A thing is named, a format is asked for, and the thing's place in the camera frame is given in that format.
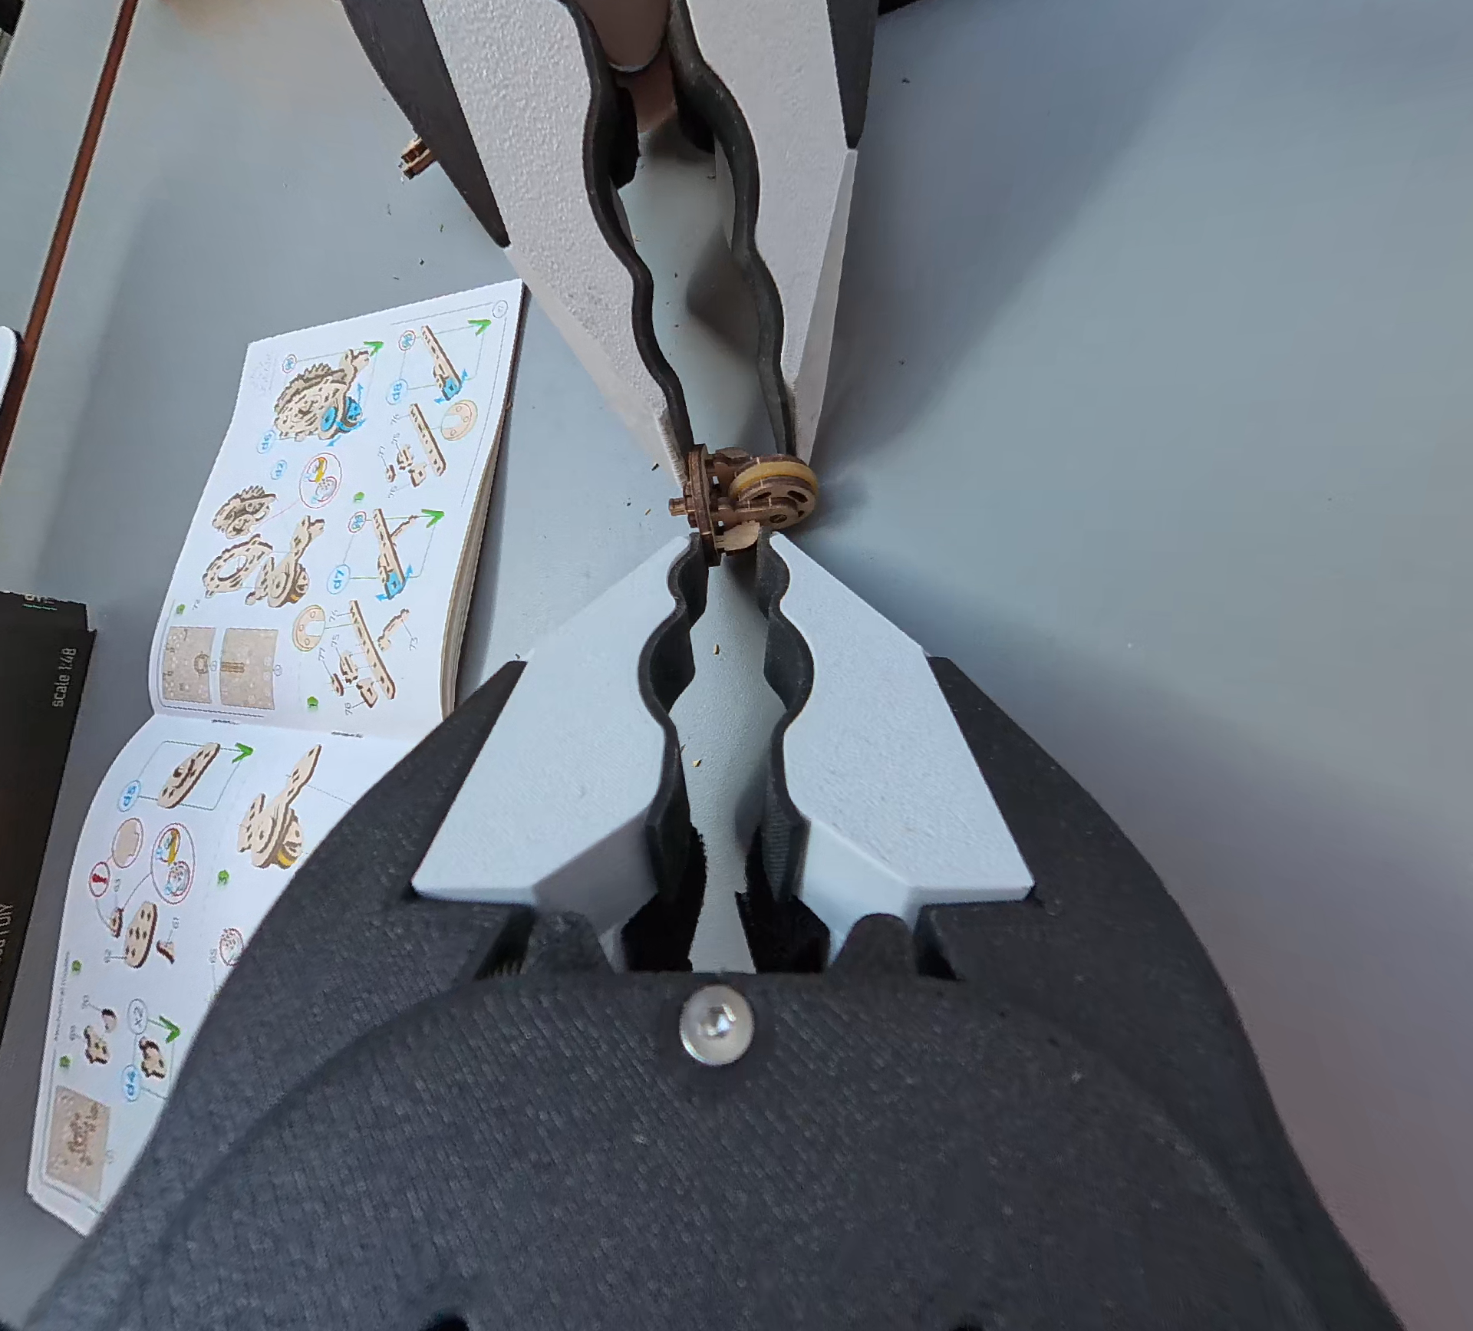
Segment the small wooden gear assembly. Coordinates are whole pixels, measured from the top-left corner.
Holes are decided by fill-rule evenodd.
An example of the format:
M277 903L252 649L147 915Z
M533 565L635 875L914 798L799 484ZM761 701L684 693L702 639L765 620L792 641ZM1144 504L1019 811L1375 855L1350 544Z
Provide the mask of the small wooden gear assembly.
M727 553L746 551L759 540L759 515L736 509L730 492L734 477L753 463L744 450L711 452L704 444L684 460L683 494L669 509L700 536L707 567L719 567Z

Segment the small wooden wheel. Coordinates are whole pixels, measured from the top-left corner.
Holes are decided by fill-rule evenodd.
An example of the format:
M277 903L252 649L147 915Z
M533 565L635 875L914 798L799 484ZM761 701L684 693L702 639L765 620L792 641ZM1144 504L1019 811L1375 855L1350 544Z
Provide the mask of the small wooden wheel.
M727 498L732 521L786 530L815 513L818 479L797 458L751 458L732 473Z

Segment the person's right hand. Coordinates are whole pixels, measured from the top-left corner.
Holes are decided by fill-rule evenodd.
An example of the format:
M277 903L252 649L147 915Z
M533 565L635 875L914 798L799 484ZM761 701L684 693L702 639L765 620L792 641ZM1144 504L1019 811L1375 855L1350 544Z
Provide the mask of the person's right hand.
M669 129L686 144L694 142L694 136L681 125L669 52L658 52L644 69L616 71L616 83L631 96L635 131L640 142Z

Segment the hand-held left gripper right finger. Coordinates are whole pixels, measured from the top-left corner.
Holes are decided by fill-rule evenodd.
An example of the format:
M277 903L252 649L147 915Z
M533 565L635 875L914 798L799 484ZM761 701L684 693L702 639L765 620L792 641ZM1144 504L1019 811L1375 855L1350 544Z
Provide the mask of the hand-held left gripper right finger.
M1012 903L1033 877L924 649L786 538L763 538L763 678L782 702L759 863L822 968L864 917Z

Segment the black model kit box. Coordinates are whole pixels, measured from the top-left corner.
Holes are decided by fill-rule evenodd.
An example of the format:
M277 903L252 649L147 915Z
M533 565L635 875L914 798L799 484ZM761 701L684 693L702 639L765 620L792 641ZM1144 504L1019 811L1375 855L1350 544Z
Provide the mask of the black model kit box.
M9 1014L93 634L84 605L1 595L1 1018Z

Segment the grey desk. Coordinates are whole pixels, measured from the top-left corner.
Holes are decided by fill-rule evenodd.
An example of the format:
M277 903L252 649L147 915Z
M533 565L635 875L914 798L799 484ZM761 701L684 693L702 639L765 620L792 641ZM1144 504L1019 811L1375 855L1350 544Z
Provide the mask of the grey desk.
M3 465L97 632L3 1041L3 1318L78 829L248 343L507 278L331 0L139 0ZM1151 859L1408 1326L1469 1324L1469 0L880 24L803 546Z

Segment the white instruction booklet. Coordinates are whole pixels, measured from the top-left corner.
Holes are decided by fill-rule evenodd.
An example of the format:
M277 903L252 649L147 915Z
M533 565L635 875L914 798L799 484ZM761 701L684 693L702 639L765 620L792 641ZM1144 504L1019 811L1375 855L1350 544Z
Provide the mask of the white instruction booklet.
M26 1192L88 1234L288 878L451 710L516 282L248 347L67 880Z

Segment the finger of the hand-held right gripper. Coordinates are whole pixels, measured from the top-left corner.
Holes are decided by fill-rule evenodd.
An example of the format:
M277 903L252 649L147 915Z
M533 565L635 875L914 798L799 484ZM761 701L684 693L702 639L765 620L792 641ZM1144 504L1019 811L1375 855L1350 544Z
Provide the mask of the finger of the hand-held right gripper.
M650 272L612 180L617 87L562 0L422 0L491 186L512 263L610 408L658 462L692 448L654 337Z
M857 152L826 0L673 0L675 77L730 182L728 247L757 312L776 450L811 460Z

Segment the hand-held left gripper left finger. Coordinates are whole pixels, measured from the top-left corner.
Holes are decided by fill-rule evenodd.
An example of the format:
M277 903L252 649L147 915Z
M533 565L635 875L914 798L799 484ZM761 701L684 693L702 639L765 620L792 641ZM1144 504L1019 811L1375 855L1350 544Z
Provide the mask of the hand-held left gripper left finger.
M690 534L539 641L415 890L577 913L617 932L627 970L690 970L705 855L671 708L694 678L704 609Z

